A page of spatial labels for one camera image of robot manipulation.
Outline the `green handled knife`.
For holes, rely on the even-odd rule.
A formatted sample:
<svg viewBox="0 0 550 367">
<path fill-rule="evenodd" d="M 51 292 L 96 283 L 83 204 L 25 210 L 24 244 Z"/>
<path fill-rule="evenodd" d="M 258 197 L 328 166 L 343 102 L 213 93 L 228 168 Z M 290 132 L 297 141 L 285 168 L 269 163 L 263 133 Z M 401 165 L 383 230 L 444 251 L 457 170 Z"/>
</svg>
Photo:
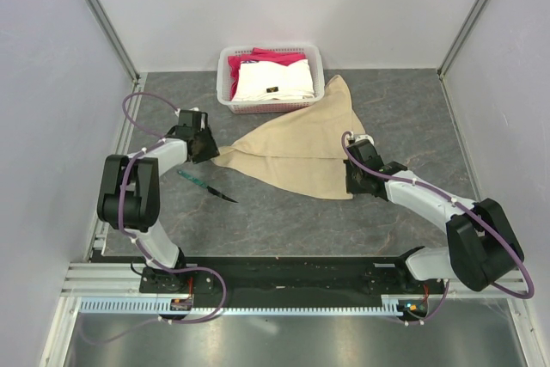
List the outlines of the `green handled knife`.
<svg viewBox="0 0 550 367">
<path fill-rule="evenodd" d="M 215 197 L 218 197 L 222 200 L 225 200 L 225 201 L 228 201 L 230 203 L 235 203 L 237 204 L 237 201 L 232 199 L 231 197 L 221 193 L 220 191 L 218 191 L 216 188 L 208 185 L 207 183 L 205 183 L 204 181 L 190 175 L 189 173 L 183 171 L 183 170 L 180 170 L 178 169 L 177 170 L 177 174 L 179 176 L 181 176 L 182 178 L 185 178 L 186 180 L 192 182 L 194 185 L 198 186 L 198 187 L 201 187 L 203 189 L 205 189 L 209 194 L 215 196 Z"/>
</svg>

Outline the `beige cloth napkin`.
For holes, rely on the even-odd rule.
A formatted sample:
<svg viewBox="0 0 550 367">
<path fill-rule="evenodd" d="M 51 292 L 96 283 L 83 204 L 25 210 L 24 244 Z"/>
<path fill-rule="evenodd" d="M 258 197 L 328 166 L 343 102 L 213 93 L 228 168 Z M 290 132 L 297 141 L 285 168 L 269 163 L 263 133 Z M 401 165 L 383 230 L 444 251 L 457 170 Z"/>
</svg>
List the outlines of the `beige cloth napkin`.
<svg viewBox="0 0 550 367">
<path fill-rule="evenodd" d="M 213 160 L 274 187 L 317 199 L 348 200 L 344 132 L 365 134 L 344 78 L 334 76 L 324 97 L 310 107 L 258 126 Z"/>
</svg>

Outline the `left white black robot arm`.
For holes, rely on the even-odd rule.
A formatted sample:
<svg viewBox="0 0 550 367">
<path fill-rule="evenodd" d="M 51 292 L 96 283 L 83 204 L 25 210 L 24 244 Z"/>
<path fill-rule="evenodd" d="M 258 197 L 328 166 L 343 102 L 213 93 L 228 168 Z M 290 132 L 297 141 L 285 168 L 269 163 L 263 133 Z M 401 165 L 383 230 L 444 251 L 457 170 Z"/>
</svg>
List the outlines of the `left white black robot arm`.
<svg viewBox="0 0 550 367">
<path fill-rule="evenodd" d="M 148 266 L 161 270 L 159 283 L 170 292 L 186 288 L 186 257 L 160 222 L 160 180 L 186 162 L 209 161 L 219 155 L 209 115 L 197 109 L 181 110 L 178 122 L 150 147 L 106 158 L 97 215 L 142 253 Z"/>
</svg>

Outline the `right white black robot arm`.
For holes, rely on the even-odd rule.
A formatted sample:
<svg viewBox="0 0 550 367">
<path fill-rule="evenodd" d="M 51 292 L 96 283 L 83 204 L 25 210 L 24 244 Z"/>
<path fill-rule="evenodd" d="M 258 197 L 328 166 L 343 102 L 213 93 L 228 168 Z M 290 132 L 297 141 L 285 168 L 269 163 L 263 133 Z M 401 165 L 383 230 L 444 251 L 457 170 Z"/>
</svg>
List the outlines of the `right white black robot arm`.
<svg viewBox="0 0 550 367">
<path fill-rule="evenodd" d="M 438 227 L 447 244 L 442 248 L 415 248 L 401 256 L 403 266 L 393 273 L 395 286 L 416 291 L 426 280 L 454 278 L 471 291 L 492 285 L 518 270 L 527 286 L 523 299 L 532 297 L 534 286 L 524 254 L 502 206 L 493 199 L 463 198 L 420 179 L 398 162 L 385 163 L 367 135 L 345 133 L 345 187 L 351 195 L 369 194 L 399 205 Z"/>
</svg>

